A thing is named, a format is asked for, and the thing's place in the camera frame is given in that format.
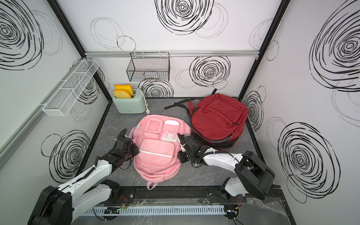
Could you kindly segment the pink tape outline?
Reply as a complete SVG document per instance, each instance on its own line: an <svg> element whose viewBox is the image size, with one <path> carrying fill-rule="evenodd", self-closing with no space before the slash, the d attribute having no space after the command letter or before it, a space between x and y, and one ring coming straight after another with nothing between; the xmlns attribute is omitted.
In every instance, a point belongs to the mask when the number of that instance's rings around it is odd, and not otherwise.
<svg viewBox="0 0 360 225"><path fill-rule="evenodd" d="M148 190L179 172L178 134L189 136L190 126L181 119L156 114L145 116L130 131L129 137L139 150L133 160L134 168L147 181Z"/></svg>

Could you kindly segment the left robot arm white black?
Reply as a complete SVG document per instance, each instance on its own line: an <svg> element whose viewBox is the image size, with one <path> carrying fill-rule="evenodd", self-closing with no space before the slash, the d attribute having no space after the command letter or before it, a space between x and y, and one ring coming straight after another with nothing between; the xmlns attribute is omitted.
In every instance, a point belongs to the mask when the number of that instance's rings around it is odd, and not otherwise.
<svg viewBox="0 0 360 225"><path fill-rule="evenodd" d="M48 186L41 193L30 215L29 225L70 225L87 210L109 199L120 198L119 184L103 178L139 153L128 137L116 139L114 147L85 172L57 187Z"/></svg>

